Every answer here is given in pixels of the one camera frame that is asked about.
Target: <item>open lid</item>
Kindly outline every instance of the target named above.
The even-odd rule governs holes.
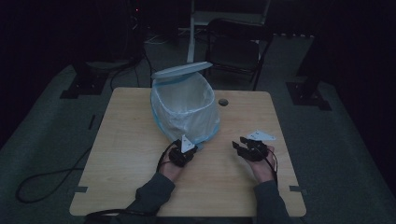
[[[164,77],[177,77],[187,75],[190,73],[198,72],[212,66],[212,63],[200,62],[200,63],[188,63],[176,67],[166,68],[162,71],[154,73],[152,78],[164,78]]]

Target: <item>gray carpet floor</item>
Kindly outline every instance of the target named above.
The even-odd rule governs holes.
[[[271,93],[282,132],[290,152],[307,213],[295,223],[396,223],[396,201],[375,168],[367,148],[338,98],[335,88],[320,83],[318,90],[332,111],[316,106],[294,105],[286,82],[304,82],[296,72],[312,39],[277,36],[271,46],[257,91]],[[155,38],[145,45],[152,67],[164,68],[186,63],[188,38],[178,43]],[[205,43],[196,41],[195,61],[205,56]],[[110,69],[118,63],[91,63]],[[143,60],[114,77],[110,74],[100,95],[60,99],[75,71],[67,66],[53,78],[18,130],[0,150],[0,223],[82,223],[69,207],[81,171],[73,172],[45,200],[21,203],[15,192],[30,175],[71,168],[89,148],[100,120],[117,87],[149,87],[149,64]],[[207,78],[215,90],[251,90],[245,77],[226,77],[217,72]],[[83,168],[87,157],[78,164]],[[21,191],[26,198],[39,198],[56,187],[65,173],[31,181]],[[246,223],[232,218],[175,218],[169,223]]]

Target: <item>stand base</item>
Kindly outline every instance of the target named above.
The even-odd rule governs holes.
[[[61,99],[77,99],[80,95],[100,95],[106,84],[108,73],[93,73],[89,81],[80,81],[75,77],[67,91],[63,91]]]
[[[287,82],[286,86],[288,87],[291,100],[295,105],[313,105],[317,106],[320,110],[332,110],[329,102],[322,98],[318,90],[315,90],[314,93],[307,98],[302,95],[303,83]]]

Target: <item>sleeve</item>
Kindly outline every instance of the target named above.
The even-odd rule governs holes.
[[[274,180],[260,183],[254,188],[254,193],[257,201],[258,224],[292,223]]]
[[[157,213],[169,201],[175,184],[160,173],[156,173],[143,187],[136,190],[134,202],[127,209],[142,213]],[[156,217],[117,215],[110,224],[155,223]]]

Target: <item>chair backrest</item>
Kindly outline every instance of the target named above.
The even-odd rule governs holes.
[[[271,42],[274,33],[262,23],[214,19],[207,27],[208,41],[211,35],[226,35],[234,39],[264,40]]]

